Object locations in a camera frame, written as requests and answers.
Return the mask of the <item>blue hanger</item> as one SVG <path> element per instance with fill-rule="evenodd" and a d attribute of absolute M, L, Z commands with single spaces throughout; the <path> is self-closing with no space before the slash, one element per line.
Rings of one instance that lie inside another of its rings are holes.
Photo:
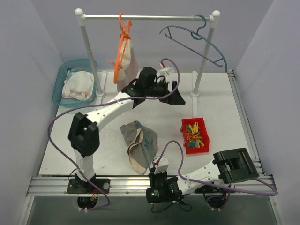
<path fill-rule="evenodd" d="M 144 145 L 141 144 L 141 147 L 142 147 L 142 151 L 143 151 L 145 160 L 147 162 L 148 169 L 151 170 L 151 168 L 154 167 L 154 163 L 153 163 L 154 153 L 153 153 L 153 150 L 152 150 L 152 147 L 151 147 L 151 145 L 153 143 L 153 136 L 152 135 L 150 135 L 150 136 L 147 135 L 148 132 L 144 129 L 143 125 L 139 121 L 136 120 L 135 123 L 136 123 L 136 127 L 140 128 L 141 131 L 143 132 L 143 135 L 144 135 L 143 139 L 145 140 L 145 144 Z M 151 161 L 148 160 L 145 148 L 148 149 Z"/>
<path fill-rule="evenodd" d="M 224 54 L 212 42 L 212 36 L 218 24 L 220 12 L 215 10 L 208 17 L 201 14 L 197 14 L 195 17 L 201 19 L 202 24 L 194 30 L 184 26 L 169 25 L 164 27 L 159 33 L 163 34 L 167 39 L 200 56 L 203 60 L 227 71 L 228 65 Z M 186 33 L 187 36 L 191 38 L 192 44 L 189 44 L 187 41 L 182 42 L 177 38 L 178 34 L 183 33 Z"/>

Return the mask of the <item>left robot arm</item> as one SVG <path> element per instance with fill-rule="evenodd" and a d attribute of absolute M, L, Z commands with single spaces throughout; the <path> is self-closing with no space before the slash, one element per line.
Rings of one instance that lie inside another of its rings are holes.
<path fill-rule="evenodd" d="M 75 180 L 83 192 L 89 193 L 95 187 L 93 154 L 100 146 L 99 132 L 108 123 L 146 99 L 159 100 L 169 105 L 186 103 L 178 91 L 179 80 L 172 81 L 172 89 L 168 89 L 167 77 L 175 71 L 173 67 L 164 67 L 160 71 L 144 67 L 138 78 L 132 80 L 102 107 L 87 114 L 78 112 L 74 115 L 68 139 L 74 149 L 78 165 Z"/>

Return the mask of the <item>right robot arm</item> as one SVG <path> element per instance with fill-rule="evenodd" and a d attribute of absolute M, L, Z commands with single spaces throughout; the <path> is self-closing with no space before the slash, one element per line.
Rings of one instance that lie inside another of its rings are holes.
<path fill-rule="evenodd" d="M 168 160 L 162 156 L 154 160 L 149 173 L 150 187 L 146 190 L 149 204 L 180 202 L 184 196 L 208 185 L 218 192 L 225 184 L 244 182 L 258 178 L 257 169 L 246 148 L 220 151 L 206 166 L 175 177 L 167 177 Z"/>

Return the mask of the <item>grey beige underwear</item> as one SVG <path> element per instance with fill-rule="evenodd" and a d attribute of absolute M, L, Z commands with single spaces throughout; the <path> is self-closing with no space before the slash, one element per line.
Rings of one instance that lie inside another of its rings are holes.
<path fill-rule="evenodd" d="M 153 167 L 158 152 L 157 133 L 137 120 L 122 125 L 120 131 L 127 145 L 130 165 L 139 175 L 144 175 Z"/>

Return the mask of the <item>white pink-trimmed underwear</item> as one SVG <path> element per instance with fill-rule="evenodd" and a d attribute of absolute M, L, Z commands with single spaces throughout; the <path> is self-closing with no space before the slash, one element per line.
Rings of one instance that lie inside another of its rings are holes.
<path fill-rule="evenodd" d="M 64 81 L 61 95 L 64 98 L 87 101 L 92 95 L 93 87 L 93 74 L 87 71 L 78 71 Z"/>

